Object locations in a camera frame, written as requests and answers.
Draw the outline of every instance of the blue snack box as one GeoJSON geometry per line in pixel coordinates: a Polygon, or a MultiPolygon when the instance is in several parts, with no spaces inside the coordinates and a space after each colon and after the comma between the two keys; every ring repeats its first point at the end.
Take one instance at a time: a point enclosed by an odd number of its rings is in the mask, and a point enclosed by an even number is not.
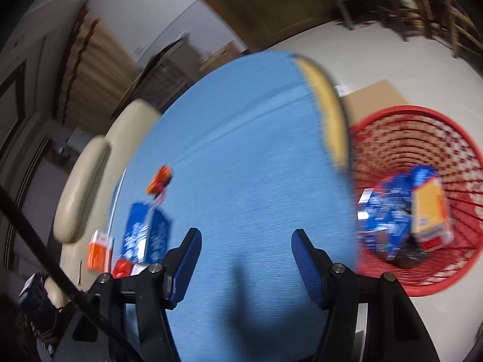
{"type": "Polygon", "coordinates": [[[160,262],[168,250],[171,222],[147,203],[134,203],[127,218],[121,256],[146,265],[160,262]]]}
{"type": "Polygon", "coordinates": [[[417,188],[429,181],[433,176],[439,176],[434,167],[420,164],[411,169],[411,184],[412,188],[417,188]]]}
{"type": "Polygon", "coordinates": [[[358,203],[359,235],[368,249],[384,260],[393,260],[411,233],[411,180],[400,174],[364,189],[358,203]]]}
{"type": "Polygon", "coordinates": [[[411,211],[411,175],[396,174],[384,183],[385,196],[397,209],[411,211]]]}

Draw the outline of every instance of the orange toy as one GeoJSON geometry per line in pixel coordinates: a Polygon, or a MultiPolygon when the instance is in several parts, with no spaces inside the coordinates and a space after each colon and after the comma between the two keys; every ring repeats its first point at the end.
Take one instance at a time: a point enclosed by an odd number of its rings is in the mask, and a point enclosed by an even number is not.
{"type": "Polygon", "coordinates": [[[158,198],[157,202],[159,203],[162,201],[165,194],[165,189],[171,182],[172,178],[173,173],[171,172],[171,168],[167,164],[161,166],[147,187],[146,193],[154,194],[154,197],[158,198]]]}

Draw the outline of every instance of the white floor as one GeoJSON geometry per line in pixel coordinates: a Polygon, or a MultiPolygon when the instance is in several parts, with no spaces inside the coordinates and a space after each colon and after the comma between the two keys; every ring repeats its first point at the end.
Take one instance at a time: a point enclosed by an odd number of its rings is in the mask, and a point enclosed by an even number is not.
{"type": "MultiPolygon", "coordinates": [[[[403,42],[374,24],[349,31],[328,23],[275,45],[317,61],[349,94],[388,79],[409,103],[448,115],[483,148],[483,78],[443,43],[424,37],[403,42]]],[[[461,362],[483,321],[483,255],[457,284],[413,298],[441,362],[461,362]]]]}

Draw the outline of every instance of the blue gripper pad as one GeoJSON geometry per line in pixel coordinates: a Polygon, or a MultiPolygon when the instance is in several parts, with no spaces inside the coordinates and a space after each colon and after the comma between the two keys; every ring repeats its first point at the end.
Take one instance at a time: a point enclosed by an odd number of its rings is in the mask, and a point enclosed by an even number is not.
{"type": "Polygon", "coordinates": [[[166,266],[163,291],[170,309],[184,299],[200,253],[201,232],[192,227],[180,247],[171,249],[163,260],[166,266]]]}
{"type": "Polygon", "coordinates": [[[318,307],[322,306],[324,297],[322,296],[322,278],[315,268],[307,247],[304,245],[298,231],[292,234],[292,254],[299,268],[300,276],[309,293],[309,297],[318,307]]]}

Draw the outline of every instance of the orange snack box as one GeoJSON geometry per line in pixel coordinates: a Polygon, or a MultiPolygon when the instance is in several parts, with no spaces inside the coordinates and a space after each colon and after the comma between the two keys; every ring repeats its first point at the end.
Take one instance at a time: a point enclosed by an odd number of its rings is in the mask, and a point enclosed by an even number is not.
{"type": "Polygon", "coordinates": [[[454,236],[441,178],[433,176],[412,191],[411,234],[426,252],[451,244],[454,236]]]}
{"type": "Polygon", "coordinates": [[[88,269],[97,272],[110,272],[110,259],[113,253],[113,239],[96,230],[89,244],[88,269]]]}

